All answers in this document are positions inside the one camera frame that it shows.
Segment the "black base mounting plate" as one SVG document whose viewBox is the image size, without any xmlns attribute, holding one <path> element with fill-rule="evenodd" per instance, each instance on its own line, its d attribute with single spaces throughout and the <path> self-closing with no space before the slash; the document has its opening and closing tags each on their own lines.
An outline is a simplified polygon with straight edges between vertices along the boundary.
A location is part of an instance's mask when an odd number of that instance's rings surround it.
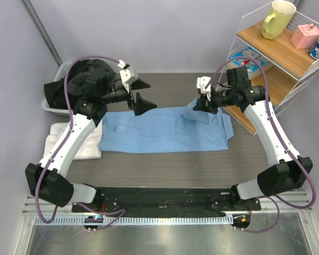
<svg viewBox="0 0 319 255">
<path fill-rule="evenodd" d="M 124 209 L 123 217 L 202 218 L 222 217 L 227 211 L 260 211 L 258 199 L 240 201 L 231 189 L 202 188 L 98 188 L 88 208 L 112 213 Z"/>
</svg>

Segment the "black dark clothes pile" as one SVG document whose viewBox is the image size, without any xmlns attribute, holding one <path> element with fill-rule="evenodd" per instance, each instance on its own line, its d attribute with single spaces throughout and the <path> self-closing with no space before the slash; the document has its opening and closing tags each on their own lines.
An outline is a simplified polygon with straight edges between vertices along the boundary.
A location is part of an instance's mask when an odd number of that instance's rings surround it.
<svg viewBox="0 0 319 255">
<path fill-rule="evenodd" d="M 75 63 L 68 75 L 68 98 L 73 109 L 79 99 L 90 92 L 103 92 L 116 76 L 113 69 L 99 59 L 87 59 Z M 44 85 L 46 101 L 50 108 L 67 109 L 64 78 Z"/>
</svg>

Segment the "blue white tissue pack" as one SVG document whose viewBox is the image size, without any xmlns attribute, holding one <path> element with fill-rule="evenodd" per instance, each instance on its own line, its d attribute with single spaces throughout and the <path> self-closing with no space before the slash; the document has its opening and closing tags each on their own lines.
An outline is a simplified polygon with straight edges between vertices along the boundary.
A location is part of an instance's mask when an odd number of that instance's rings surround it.
<svg viewBox="0 0 319 255">
<path fill-rule="evenodd" d="M 228 59 L 232 59 L 232 58 L 240 57 L 240 56 L 246 56 L 246 57 L 255 59 L 260 64 L 260 66 L 264 69 L 264 71 L 270 69 L 274 65 L 266 57 L 264 57 L 263 55 L 261 55 L 259 52 L 257 52 L 251 47 L 246 47 L 242 49 L 238 53 L 228 57 Z M 228 63 L 226 65 L 226 69 L 228 70 L 228 69 L 233 69 L 233 68 L 237 68 L 241 66 L 245 66 L 247 68 L 248 76 L 250 79 L 253 79 L 261 74 L 259 67 L 253 61 L 250 61 L 244 58 L 235 59 L 232 62 Z"/>
</svg>

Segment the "folded white shirt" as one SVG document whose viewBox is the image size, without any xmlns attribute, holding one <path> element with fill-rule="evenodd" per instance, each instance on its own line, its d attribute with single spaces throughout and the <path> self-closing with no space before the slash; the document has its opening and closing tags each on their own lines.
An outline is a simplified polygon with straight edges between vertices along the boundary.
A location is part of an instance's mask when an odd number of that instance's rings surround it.
<svg viewBox="0 0 319 255">
<path fill-rule="evenodd" d="M 67 126 L 67 123 L 55 123 L 51 125 L 50 133 L 45 141 L 43 157 L 45 157 L 54 147 Z M 102 122 L 100 122 L 98 127 L 96 127 L 94 131 L 86 138 L 75 155 L 74 160 L 100 159 L 102 153 L 99 149 L 99 144 L 101 142 L 102 135 L 103 126 Z"/>
</svg>

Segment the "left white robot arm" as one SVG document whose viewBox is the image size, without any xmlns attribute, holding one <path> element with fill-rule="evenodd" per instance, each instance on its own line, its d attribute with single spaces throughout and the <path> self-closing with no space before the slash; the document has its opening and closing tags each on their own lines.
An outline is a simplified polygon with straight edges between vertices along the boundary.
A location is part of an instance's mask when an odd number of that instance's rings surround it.
<svg viewBox="0 0 319 255">
<path fill-rule="evenodd" d="M 156 104 L 135 95 L 134 90 L 149 88 L 132 67 L 120 71 L 121 84 L 100 79 L 92 70 L 83 84 L 86 92 L 71 111 L 72 118 L 61 138 L 38 164 L 30 163 L 25 170 L 28 186 L 36 200 L 42 199 L 58 207 L 70 202 L 83 202 L 92 212 L 99 211 L 103 200 L 97 188 L 88 184 L 72 184 L 66 179 L 69 167 L 86 138 L 99 125 L 111 103 L 127 102 L 128 108 L 139 116 Z"/>
</svg>

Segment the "light blue long sleeve shirt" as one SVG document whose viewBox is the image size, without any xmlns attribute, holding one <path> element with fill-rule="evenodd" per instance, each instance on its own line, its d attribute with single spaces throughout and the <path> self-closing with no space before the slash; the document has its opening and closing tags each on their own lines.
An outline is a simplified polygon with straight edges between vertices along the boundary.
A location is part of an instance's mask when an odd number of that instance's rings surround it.
<svg viewBox="0 0 319 255">
<path fill-rule="evenodd" d="M 215 115 L 194 111 L 196 102 L 153 109 L 140 116 L 108 112 L 99 148 L 132 154 L 228 150 L 234 136 L 231 117 L 220 109 Z"/>
</svg>

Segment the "pink cube power adapter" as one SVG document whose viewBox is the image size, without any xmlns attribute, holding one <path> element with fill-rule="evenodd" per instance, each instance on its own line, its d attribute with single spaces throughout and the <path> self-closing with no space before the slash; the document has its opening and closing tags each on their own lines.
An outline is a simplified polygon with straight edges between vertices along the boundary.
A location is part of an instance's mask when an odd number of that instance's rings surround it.
<svg viewBox="0 0 319 255">
<path fill-rule="evenodd" d="M 291 42 L 296 49 L 310 48 L 319 37 L 319 28 L 316 24 L 299 25 L 291 37 Z"/>
</svg>

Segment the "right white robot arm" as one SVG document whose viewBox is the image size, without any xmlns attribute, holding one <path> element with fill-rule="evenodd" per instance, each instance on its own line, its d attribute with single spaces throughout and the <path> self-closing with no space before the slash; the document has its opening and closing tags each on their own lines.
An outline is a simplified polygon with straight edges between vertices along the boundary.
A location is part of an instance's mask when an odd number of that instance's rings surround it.
<svg viewBox="0 0 319 255">
<path fill-rule="evenodd" d="M 226 72 L 229 89 L 216 91 L 208 85 L 210 77 L 197 79 L 200 94 L 195 111 L 216 114 L 219 107 L 237 106 L 250 120 L 264 147 L 268 169 L 253 180 L 236 184 L 229 197 L 232 208 L 243 209 L 249 199 L 274 196 L 300 188 L 306 181 L 303 171 L 310 172 L 313 163 L 302 157 L 290 143 L 273 110 L 272 103 L 265 98 L 263 86 L 252 86 L 245 67 Z"/>
</svg>

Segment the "yellow green ceramic mug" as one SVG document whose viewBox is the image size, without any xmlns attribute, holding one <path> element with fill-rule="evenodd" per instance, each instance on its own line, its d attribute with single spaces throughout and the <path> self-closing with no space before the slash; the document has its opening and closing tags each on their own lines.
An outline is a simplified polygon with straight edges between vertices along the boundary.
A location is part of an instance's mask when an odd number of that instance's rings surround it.
<svg viewBox="0 0 319 255">
<path fill-rule="evenodd" d="M 261 27 L 261 35 L 269 40 L 278 37 L 296 13 L 296 6 L 289 1 L 273 1 Z"/>
</svg>

